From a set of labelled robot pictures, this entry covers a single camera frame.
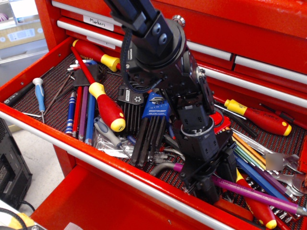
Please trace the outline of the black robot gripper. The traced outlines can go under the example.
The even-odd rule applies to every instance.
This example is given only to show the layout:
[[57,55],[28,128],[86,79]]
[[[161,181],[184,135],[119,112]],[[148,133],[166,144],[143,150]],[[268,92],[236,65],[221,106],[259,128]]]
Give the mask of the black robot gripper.
[[181,121],[176,121],[173,127],[179,150],[185,157],[179,177],[187,189],[194,187],[194,195],[209,204],[219,200],[212,174],[217,173],[233,183],[237,179],[233,132],[226,130],[215,134],[213,126],[213,119],[210,119],[209,125],[201,129],[184,129]]

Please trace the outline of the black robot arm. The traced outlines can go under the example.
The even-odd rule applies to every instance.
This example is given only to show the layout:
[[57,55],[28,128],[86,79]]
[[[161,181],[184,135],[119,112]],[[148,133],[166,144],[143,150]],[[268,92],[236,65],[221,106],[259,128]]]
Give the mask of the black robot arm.
[[204,70],[187,46],[183,28],[148,0],[108,0],[111,16],[125,31],[120,61],[135,92],[160,89],[176,116],[174,134],[185,163],[180,179],[197,197],[213,204],[219,196],[212,175],[234,182],[232,132],[214,132],[213,93]]

